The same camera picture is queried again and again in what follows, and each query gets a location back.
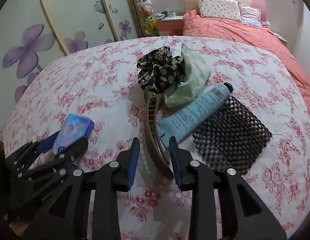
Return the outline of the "floral sliding wardrobe door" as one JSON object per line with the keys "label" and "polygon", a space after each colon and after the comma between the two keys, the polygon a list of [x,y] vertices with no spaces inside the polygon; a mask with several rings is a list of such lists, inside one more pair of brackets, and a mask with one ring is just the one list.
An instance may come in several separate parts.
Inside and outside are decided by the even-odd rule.
{"label": "floral sliding wardrobe door", "polygon": [[131,0],[0,0],[0,130],[50,62],[138,37]]}

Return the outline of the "floral white pillow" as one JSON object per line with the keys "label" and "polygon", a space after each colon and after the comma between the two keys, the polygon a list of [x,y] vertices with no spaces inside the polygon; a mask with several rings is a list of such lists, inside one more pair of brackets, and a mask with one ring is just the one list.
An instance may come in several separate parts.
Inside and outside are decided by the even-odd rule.
{"label": "floral white pillow", "polygon": [[241,22],[239,4],[234,0],[197,0],[201,18],[220,18]]}

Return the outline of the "green cloth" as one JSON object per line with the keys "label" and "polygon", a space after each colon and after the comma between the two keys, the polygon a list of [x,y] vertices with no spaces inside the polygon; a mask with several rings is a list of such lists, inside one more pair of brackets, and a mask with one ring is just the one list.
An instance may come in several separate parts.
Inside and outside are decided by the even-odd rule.
{"label": "green cloth", "polygon": [[197,51],[182,43],[181,57],[185,62],[185,79],[164,93],[167,108],[179,108],[192,102],[203,90],[211,68]]}

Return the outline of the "pink nightstand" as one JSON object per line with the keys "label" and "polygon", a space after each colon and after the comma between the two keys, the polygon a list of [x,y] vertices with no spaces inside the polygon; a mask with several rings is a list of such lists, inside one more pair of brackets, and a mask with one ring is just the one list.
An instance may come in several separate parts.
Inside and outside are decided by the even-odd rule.
{"label": "pink nightstand", "polygon": [[157,29],[160,36],[183,35],[183,16],[167,17],[157,20]]}

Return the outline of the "black floral scrunchie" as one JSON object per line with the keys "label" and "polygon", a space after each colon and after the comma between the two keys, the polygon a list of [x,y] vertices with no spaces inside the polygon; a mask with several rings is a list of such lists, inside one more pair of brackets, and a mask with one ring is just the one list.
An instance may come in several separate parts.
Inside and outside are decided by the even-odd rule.
{"label": "black floral scrunchie", "polygon": [[137,61],[138,83],[142,90],[164,93],[171,86],[186,80],[185,61],[173,56],[169,46],[163,46],[144,55]]}

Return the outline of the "blue cream tube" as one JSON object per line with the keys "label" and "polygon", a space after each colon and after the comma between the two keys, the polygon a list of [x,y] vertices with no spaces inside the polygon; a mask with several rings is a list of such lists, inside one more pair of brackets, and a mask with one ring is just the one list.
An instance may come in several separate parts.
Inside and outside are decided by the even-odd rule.
{"label": "blue cream tube", "polygon": [[163,118],[157,123],[158,135],[165,147],[171,137],[177,142],[185,139],[197,126],[213,115],[230,97],[233,86],[229,82],[219,83],[194,101]]}

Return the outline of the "striped pink pillow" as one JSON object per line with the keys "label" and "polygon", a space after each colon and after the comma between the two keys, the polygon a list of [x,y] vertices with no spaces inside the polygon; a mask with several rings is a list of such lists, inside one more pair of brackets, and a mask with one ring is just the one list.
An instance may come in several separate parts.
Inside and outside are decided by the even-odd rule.
{"label": "striped pink pillow", "polygon": [[246,25],[262,28],[261,9],[252,8],[245,4],[239,4],[241,22]]}

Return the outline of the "blue tissue pack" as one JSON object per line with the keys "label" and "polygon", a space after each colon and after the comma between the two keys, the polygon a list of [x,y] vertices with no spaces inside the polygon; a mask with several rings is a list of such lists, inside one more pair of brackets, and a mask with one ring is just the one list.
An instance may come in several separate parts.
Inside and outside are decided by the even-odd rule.
{"label": "blue tissue pack", "polygon": [[65,119],[52,147],[57,155],[80,137],[89,138],[94,122],[87,116],[70,113]]}

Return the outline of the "black woven mat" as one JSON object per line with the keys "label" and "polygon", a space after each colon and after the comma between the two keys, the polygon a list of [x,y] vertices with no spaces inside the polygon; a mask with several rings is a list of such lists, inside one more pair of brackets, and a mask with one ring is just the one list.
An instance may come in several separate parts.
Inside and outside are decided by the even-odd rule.
{"label": "black woven mat", "polygon": [[195,148],[213,170],[248,173],[272,138],[269,129],[239,100],[230,96],[193,132]]}

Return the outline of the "brown hair clip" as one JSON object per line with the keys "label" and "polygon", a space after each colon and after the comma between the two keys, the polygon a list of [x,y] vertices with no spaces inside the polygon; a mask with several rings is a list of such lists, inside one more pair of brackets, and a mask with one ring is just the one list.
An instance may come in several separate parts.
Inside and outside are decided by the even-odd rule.
{"label": "brown hair clip", "polygon": [[167,179],[173,179],[170,161],[162,146],[157,129],[157,113],[163,101],[163,94],[144,92],[146,103],[145,138],[150,157],[158,171]]}

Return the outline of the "salmon pink duvet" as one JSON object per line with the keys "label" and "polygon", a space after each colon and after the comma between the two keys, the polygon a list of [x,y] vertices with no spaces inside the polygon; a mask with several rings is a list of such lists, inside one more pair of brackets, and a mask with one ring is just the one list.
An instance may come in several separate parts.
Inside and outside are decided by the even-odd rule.
{"label": "salmon pink duvet", "polygon": [[265,22],[259,28],[229,19],[201,18],[196,10],[191,10],[184,14],[183,23],[184,36],[219,38],[273,52],[292,76],[310,115],[310,77]]}

